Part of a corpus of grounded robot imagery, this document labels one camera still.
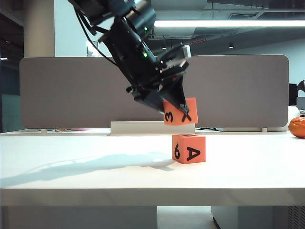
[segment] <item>table leg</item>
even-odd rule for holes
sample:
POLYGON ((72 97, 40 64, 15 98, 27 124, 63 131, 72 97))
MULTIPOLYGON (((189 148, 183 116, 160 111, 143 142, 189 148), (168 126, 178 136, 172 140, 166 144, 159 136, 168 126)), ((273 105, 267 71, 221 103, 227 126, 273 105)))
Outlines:
POLYGON ((157 207, 9 207, 5 229, 157 229, 157 207))

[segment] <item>ceiling light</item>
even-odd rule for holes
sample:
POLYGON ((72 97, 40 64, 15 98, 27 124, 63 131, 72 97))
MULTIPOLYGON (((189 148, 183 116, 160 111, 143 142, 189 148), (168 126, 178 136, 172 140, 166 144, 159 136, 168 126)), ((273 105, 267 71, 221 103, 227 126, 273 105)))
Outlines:
POLYGON ((263 21, 263 20, 180 20, 155 21, 155 27, 305 27, 305 20, 263 21))

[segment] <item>orange block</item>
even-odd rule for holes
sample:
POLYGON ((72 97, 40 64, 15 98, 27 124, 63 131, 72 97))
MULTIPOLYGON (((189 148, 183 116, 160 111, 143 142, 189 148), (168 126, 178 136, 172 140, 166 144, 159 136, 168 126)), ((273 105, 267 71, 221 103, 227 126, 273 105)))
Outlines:
POLYGON ((189 114, 185 115, 181 110, 177 109, 168 101, 163 101, 164 106, 164 124, 165 125, 185 125, 198 123, 196 98, 186 99, 189 107, 189 114))
POLYGON ((182 164, 205 162, 205 136, 173 135, 172 158, 182 164))

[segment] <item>metal grille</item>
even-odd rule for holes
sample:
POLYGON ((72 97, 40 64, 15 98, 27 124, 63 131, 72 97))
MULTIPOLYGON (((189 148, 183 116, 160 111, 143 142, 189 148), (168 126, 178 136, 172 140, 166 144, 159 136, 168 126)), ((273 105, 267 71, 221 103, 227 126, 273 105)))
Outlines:
POLYGON ((305 229, 305 206, 288 208, 288 229, 305 229))

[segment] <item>cable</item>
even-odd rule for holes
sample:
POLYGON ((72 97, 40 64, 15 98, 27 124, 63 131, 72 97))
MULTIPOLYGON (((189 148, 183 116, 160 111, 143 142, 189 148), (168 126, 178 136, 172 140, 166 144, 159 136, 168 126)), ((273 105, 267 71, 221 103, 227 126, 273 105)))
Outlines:
POLYGON ((79 16, 78 12, 76 11, 76 9, 74 9, 74 10, 75 10, 76 17, 77 17, 77 19, 78 19, 78 21, 79 21, 79 23, 80 23, 80 25, 81 25, 81 28, 82 28, 83 32, 85 33, 85 36, 87 37, 88 41, 91 43, 91 45, 99 52, 100 55, 102 55, 103 57, 105 57, 106 60, 108 60, 109 62, 111 62, 112 64, 114 64, 115 66, 118 67, 118 65, 117 65, 113 60, 111 60, 109 57, 107 57, 104 53, 102 53, 102 52, 93 44, 93 42, 91 41, 90 37, 88 36, 88 34, 87 34, 86 30, 85 30, 85 27, 84 27, 84 25, 83 25, 83 23, 82 23, 82 21, 81 21, 81 18, 80 18, 80 16, 79 16))

